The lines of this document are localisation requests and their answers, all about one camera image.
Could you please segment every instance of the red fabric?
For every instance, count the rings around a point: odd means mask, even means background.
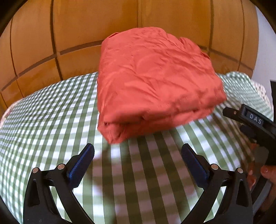
[[[97,83],[98,130],[110,144],[203,118],[226,100],[208,55],[156,27],[105,39]]]

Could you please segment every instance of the fingernail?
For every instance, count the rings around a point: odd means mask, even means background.
[[[261,173],[266,174],[268,172],[268,168],[266,166],[261,167]]]

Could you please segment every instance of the white wall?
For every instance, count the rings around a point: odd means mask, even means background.
[[[262,84],[272,102],[270,80],[276,80],[276,34],[257,9],[259,23],[259,48],[252,79]]]

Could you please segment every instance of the black clamp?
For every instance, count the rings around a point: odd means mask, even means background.
[[[24,224],[70,223],[61,218],[49,186],[56,188],[72,223],[94,224],[72,192],[73,188],[79,186],[94,153],[94,146],[87,144],[81,153],[73,156],[67,164],[59,164],[54,170],[41,171],[37,167],[32,170],[24,199]]]
[[[248,138],[256,141],[262,147],[269,151],[265,165],[276,165],[276,124],[263,114],[253,108],[242,104],[240,110],[226,107],[223,115],[240,122],[240,131]],[[270,206],[268,211],[259,215],[257,212],[263,201],[266,199],[272,183],[263,176],[257,180],[251,198],[253,203],[254,223],[275,223],[276,220],[276,200]]]
[[[189,144],[182,146],[181,156],[198,187],[204,189],[181,224],[203,224],[222,186],[226,186],[226,190],[219,209],[207,223],[253,223],[252,200],[246,173],[242,168],[235,171],[222,170],[217,164],[209,164],[203,156],[197,155]]]

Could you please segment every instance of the metal screw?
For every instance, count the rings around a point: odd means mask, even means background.
[[[213,170],[217,170],[217,169],[219,168],[219,166],[218,166],[217,164],[212,164],[212,165],[211,165],[211,168],[212,168]]]
[[[64,169],[64,167],[65,167],[65,165],[64,165],[63,163],[61,163],[61,164],[59,164],[59,165],[57,166],[57,168],[58,168],[59,170]]]
[[[38,168],[37,167],[33,168],[33,173],[35,174],[37,172],[38,172]]]
[[[243,173],[243,169],[242,168],[238,168],[237,171],[242,174]]]

